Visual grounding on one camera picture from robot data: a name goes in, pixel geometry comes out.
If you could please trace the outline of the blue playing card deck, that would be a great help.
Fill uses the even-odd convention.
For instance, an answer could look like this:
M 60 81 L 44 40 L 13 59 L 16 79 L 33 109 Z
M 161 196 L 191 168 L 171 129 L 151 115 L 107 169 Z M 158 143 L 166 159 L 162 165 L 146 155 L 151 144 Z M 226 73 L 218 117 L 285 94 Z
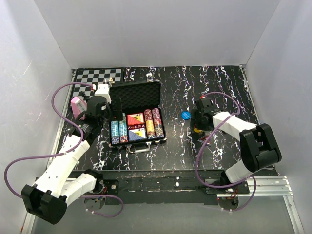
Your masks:
M 145 128 L 131 129 L 128 131 L 129 141 L 140 141 L 145 140 L 146 130 Z

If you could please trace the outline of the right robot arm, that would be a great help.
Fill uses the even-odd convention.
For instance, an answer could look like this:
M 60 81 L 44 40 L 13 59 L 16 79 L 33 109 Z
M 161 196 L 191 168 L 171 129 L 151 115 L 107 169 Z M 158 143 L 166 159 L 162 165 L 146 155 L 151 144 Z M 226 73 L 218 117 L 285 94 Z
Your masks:
M 249 176 L 281 161 L 282 155 L 271 127 L 268 124 L 256 125 L 243 121 L 229 112 L 217 108 L 208 97 L 195 102 L 191 112 L 191 129 L 208 131 L 211 137 L 215 131 L 222 130 L 240 142 L 241 159 L 221 173 L 220 185 L 212 185 L 202 180 L 198 173 L 199 161 L 206 139 L 195 161 L 195 174 L 199 182 L 210 188 L 222 189 L 227 194 L 237 190 L 238 185 Z

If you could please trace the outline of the triangular all-in button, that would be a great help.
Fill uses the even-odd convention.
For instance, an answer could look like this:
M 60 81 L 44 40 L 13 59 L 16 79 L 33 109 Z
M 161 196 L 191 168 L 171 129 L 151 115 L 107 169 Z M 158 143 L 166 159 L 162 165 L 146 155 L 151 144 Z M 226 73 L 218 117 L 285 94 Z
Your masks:
M 200 142 L 200 143 L 204 143 L 204 142 L 206 141 L 206 139 L 208 138 L 208 136 L 209 136 L 209 135 L 201 136 L 197 141 Z M 210 146 L 210 145 L 211 145 L 211 144 L 210 144 L 210 141 L 207 141 L 207 142 L 206 142 L 206 145 L 207 145 L 207 146 Z

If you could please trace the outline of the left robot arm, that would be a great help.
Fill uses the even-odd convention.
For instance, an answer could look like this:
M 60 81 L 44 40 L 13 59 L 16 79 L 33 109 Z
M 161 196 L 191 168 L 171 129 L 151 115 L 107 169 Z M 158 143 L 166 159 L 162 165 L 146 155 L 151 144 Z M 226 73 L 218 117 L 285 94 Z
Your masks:
M 28 213 L 57 224 L 67 207 L 78 198 L 113 196 L 109 187 L 117 186 L 118 183 L 114 180 L 105 182 L 103 174 L 92 169 L 87 169 L 78 178 L 66 182 L 80 158 L 97 140 L 103 124 L 111 115 L 107 97 L 93 96 L 88 100 L 86 110 L 74 121 L 59 156 L 33 185 L 23 187 L 21 197 Z

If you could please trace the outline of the blue small blind button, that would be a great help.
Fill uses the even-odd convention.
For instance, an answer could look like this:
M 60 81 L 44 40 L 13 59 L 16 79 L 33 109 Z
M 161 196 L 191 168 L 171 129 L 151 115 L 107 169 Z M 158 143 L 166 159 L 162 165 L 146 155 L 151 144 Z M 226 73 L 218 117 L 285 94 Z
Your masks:
M 184 111 L 181 113 L 181 117 L 184 119 L 184 120 L 189 120 L 191 118 L 191 113 L 188 112 L 188 111 Z

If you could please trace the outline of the red playing card deck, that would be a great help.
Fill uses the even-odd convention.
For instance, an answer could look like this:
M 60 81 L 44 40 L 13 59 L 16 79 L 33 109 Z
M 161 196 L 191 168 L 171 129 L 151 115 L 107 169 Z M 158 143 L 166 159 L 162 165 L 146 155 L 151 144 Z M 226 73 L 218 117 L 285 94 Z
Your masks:
M 140 125 L 145 123 L 143 113 L 129 114 L 127 115 L 128 126 Z

